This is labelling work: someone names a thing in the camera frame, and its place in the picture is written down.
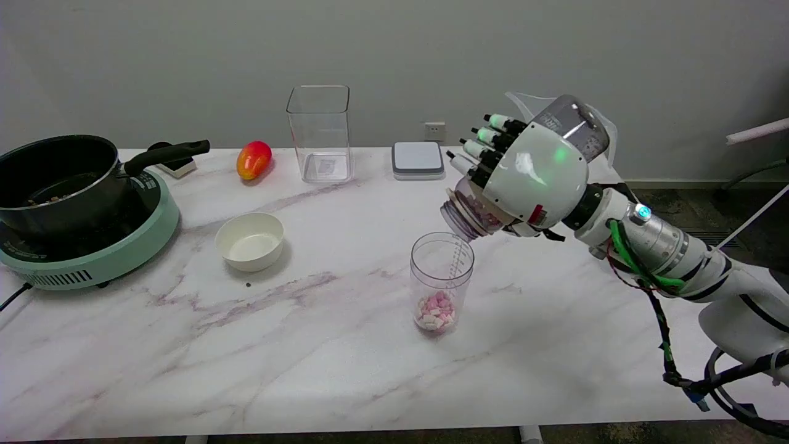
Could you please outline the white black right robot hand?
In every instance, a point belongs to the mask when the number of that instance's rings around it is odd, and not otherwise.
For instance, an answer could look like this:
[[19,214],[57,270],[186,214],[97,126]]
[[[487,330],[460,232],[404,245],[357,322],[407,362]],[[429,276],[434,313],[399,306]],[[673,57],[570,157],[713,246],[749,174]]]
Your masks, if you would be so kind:
[[601,123],[584,112],[559,127],[498,113],[485,119],[487,126],[461,140],[461,152],[446,152],[462,175],[440,208],[446,225],[466,242],[497,231],[563,242],[553,228],[578,207],[589,177],[588,160],[570,137]]

